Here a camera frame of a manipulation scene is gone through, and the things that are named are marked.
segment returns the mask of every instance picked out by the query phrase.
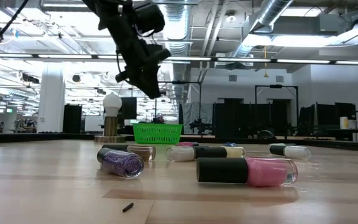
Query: black bottle cap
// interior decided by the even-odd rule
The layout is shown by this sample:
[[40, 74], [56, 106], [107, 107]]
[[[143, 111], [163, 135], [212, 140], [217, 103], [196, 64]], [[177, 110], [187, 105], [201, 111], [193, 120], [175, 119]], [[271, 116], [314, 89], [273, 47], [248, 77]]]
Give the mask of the black bottle cap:
[[272, 144], [268, 146], [268, 149], [271, 154], [279, 155], [279, 156], [285, 156], [284, 149], [287, 145], [285, 144]]
[[108, 149], [115, 149], [119, 151], [126, 151], [129, 145], [103, 145], [102, 148], [106, 147]]
[[196, 158], [226, 158], [227, 152], [224, 147], [193, 146], [196, 151]]
[[245, 184], [248, 164], [244, 158], [199, 158], [197, 181]]
[[102, 163], [104, 155], [106, 155], [111, 149], [103, 147], [99, 150], [98, 154], [96, 155], [96, 158], [98, 159], [98, 162]]

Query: purple glitter nail polish bottle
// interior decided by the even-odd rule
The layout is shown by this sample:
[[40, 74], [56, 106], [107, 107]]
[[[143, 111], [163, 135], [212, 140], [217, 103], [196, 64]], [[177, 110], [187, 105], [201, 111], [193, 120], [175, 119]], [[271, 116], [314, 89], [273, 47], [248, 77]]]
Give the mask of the purple glitter nail polish bottle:
[[137, 154], [102, 148], [97, 155], [101, 168], [113, 174], [134, 178], [139, 176], [144, 168], [143, 160]]

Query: white column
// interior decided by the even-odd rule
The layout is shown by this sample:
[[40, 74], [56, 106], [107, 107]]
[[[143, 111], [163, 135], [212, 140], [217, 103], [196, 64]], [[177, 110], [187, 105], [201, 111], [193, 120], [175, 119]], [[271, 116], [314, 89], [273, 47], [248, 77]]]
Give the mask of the white column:
[[63, 130], [65, 90], [63, 63], [44, 62], [37, 132]]
[[4, 127], [2, 133], [13, 133], [15, 130], [15, 120], [17, 118], [17, 107], [7, 106], [4, 113]]

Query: green plastic basket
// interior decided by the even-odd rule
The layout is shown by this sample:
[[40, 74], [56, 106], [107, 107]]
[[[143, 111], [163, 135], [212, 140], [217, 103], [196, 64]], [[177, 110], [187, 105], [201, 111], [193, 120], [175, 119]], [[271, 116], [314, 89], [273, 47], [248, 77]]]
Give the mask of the green plastic basket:
[[134, 124], [138, 144], [178, 144], [182, 124]]

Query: wooden tabletop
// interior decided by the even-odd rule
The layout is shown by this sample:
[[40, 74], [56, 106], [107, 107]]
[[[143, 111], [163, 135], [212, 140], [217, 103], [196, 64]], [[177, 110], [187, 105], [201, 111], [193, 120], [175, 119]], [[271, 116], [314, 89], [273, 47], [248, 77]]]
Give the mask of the wooden tabletop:
[[[165, 148], [136, 179], [99, 170], [92, 141], [0, 144], [0, 223], [358, 223], [358, 152], [312, 147], [298, 182], [250, 188], [200, 184], [195, 162]], [[249, 156], [266, 146], [247, 145]], [[122, 209], [134, 203], [123, 213]]]

